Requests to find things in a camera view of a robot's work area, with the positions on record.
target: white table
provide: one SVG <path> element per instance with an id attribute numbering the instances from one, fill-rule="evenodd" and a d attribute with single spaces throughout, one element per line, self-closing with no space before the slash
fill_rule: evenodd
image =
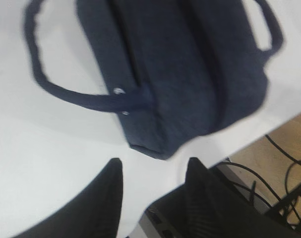
<path id="1" fill-rule="evenodd" d="M 113 157 L 123 162 L 118 237 L 125 237 L 149 204 L 183 183 L 189 157 L 210 167 L 301 112 L 301 0 L 270 1 L 286 42 L 267 64 L 271 83 L 264 107 L 230 128 L 192 140 L 167 161 L 129 149 L 115 115 L 65 103 L 35 84 L 21 31 L 26 2 L 0 0 L 0 238 L 57 211 Z M 265 48 L 269 34 L 257 5 L 244 2 Z M 73 1 L 48 0 L 40 22 L 50 78 L 72 90 L 105 93 Z"/>

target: wooden floor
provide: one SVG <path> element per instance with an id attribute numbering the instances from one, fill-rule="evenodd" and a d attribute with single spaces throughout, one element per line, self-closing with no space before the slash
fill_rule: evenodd
<path id="1" fill-rule="evenodd" d="M 287 153 L 295 159 L 301 160 L 301 115 L 274 130 L 269 136 Z M 265 137 L 232 155 L 230 160 L 245 165 L 259 173 L 280 197 L 286 195 L 284 188 L 285 174 L 289 165 L 293 162 L 277 150 Z M 243 169 L 230 167 L 248 186 L 251 187 L 255 180 L 257 182 L 257 193 L 260 193 L 270 204 L 277 202 L 277 199 L 254 175 Z M 301 166 L 296 165 L 291 170 L 288 179 L 288 189 L 292 190 L 300 182 Z M 301 202 L 298 203 L 296 209 L 301 215 Z M 294 214 L 290 215 L 289 221 L 297 222 Z"/>

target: bag handle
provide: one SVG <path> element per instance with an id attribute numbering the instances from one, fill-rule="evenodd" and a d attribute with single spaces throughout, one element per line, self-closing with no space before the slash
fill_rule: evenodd
<path id="1" fill-rule="evenodd" d="M 29 48 L 33 75 L 36 82 L 48 93 L 69 103 L 101 112 L 130 112 L 148 109 L 154 105 L 154 97 L 147 84 L 128 92 L 114 95 L 91 95 L 74 92 L 50 82 L 43 72 L 36 43 L 35 17 L 44 0 L 31 0 L 25 10 L 24 33 Z"/>
<path id="2" fill-rule="evenodd" d="M 263 51 L 265 60 L 268 60 L 282 47 L 284 37 L 278 20 L 268 2 L 266 0 L 255 0 L 255 2 L 257 2 L 257 4 L 262 9 L 268 29 L 271 34 L 271 48 L 269 50 Z"/>

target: cable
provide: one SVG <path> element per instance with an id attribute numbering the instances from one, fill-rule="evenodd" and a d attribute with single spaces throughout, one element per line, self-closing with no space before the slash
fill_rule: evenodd
<path id="1" fill-rule="evenodd" d="M 286 175 L 285 175 L 285 191 L 286 191 L 286 194 L 289 194 L 289 191 L 288 191 L 288 177 L 289 177 L 289 174 L 290 174 L 290 171 L 291 169 L 293 168 L 293 166 L 295 166 L 296 162 L 293 162 L 287 169 L 287 172 L 286 172 Z"/>
<path id="2" fill-rule="evenodd" d="M 258 174 L 256 173 L 254 170 L 251 170 L 250 168 L 244 166 L 244 165 L 240 165 L 237 163 L 232 163 L 232 162 L 220 162 L 218 165 L 232 165 L 232 166 L 236 166 L 239 168 L 242 168 L 244 170 L 249 171 L 250 173 L 254 174 L 256 177 L 259 178 L 259 180 L 261 180 L 263 182 L 263 184 L 269 189 L 269 191 L 277 198 L 278 201 L 281 201 L 281 198 L 278 196 L 278 194 L 273 190 L 273 188 Z"/>
<path id="3" fill-rule="evenodd" d="M 275 146 L 283 155 L 285 155 L 288 159 L 292 160 L 293 163 L 289 166 L 289 168 L 287 169 L 287 172 L 286 172 L 286 175 L 285 175 L 285 191 L 286 191 L 286 194 L 288 195 L 289 194 L 289 191 L 288 191 L 288 177 L 289 177 L 289 173 L 290 173 L 290 170 L 291 168 L 294 166 L 294 165 L 300 165 L 301 166 L 301 160 L 296 160 L 294 157 L 292 157 L 290 154 L 288 154 L 285 150 L 283 150 L 279 145 L 277 145 L 272 138 L 270 138 L 269 135 L 265 135 L 265 137 L 268 139 L 268 141 L 273 145 Z M 297 216 L 297 218 L 299 219 L 299 221 L 301 221 L 301 217 L 299 216 L 298 212 L 296 211 L 295 209 L 295 206 L 291 203 L 290 204 L 291 207 L 292 207 L 292 210 L 294 211 L 295 215 Z"/>
<path id="4" fill-rule="evenodd" d="M 250 189 L 250 188 L 248 188 L 248 187 L 245 187 L 244 185 L 241 185 L 241 184 L 239 184 L 239 183 L 237 183 L 237 182 L 234 182 L 234 181 L 230 181 L 233 185 L 235 185 L 235 186 L 237 186 L 237 187 L 240 187 L 240 188 L 242 188 L 242 189 L 244 189 L 244 190 L 246 190 L 246 191 L 248 191 L 248 192 L 252 192 L 252 189 Z M 269 204 L 269 202 L 267 202 L 266 200 L 265 200 L 265 198 L 263 198 L 262 196 L 260 196 L 258 193 L 254 193 L 254 195 L 256 196 L 256 197 L 258 197 L 260 200 L 262 200 L 262 202 L 263 203 L 265 203 L 266 204 L 266 206 L 268 206 L 268 207 L 272 207 L 270 204 Z"/>
<path id="5" fill-rule="evenodd" d="M 288 191 L 288 177 L 289 177 L 289 174 L 290 174 L 290 171 L 291 169 L 293 168 L 293 166 L 297 165 L 298 163 L 296 162 L 293 162 L 287 169 L 287 172 L 286 172 L 286 175 L 285 175 L 285 191 L 286 191 L 286 194 L 288 195 L 289 194 L 289 191 Z M 299 215 L 299 213 L 296 211 L 296 208 L 295 208 L 295 205 L 293 205 L 291 203 L 291 207 L 292 207 L 292 210 L 294 211 L 295 215 L 297 216 L 298 220 L 301 221 L 301 217 Z"/>
<path id="6" fill-rule="evenodd" d="M 296 160 L 294 157 L 292 157 L 290 154 L 288 154 L 286 151 L 284 151 L 279 145 L 277 145 L 272 138 L 269 137 L 269 135 L 265 135 L 265 137 L 269 140 L 269 142 L 275 146 L 282 154 L 284 154 L 287 158 L 295 162 L 296 164 L 301 166 L 301 162 Z"/>
<path id="7" fill-rule="evenodd" d="M 256 190 L 256 181 L 253 182 L 253 184 L 251 186 L 251 192 L 249 195 L 249 202 L 250 202 L 251 206 L 254 206 L 255 190 Z"/>

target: bag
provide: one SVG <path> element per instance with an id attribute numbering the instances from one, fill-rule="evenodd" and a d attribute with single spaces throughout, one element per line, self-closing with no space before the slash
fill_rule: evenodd
<path id="1" fill-rule="evenodd" d="M 43 73 L 35 16 L 25 37 L 34 77 L 47 92 L 92 110 L 117 113 L 132 149 L 167 159 L 185 142 L 257 110 L 266 95 L 263 67 L 283 43 L 274 13 L 262 8 L 272 48 L 257 48 L 241 0 L 77 0 L 77 14 L 109 95 L 73 92 Z"/>

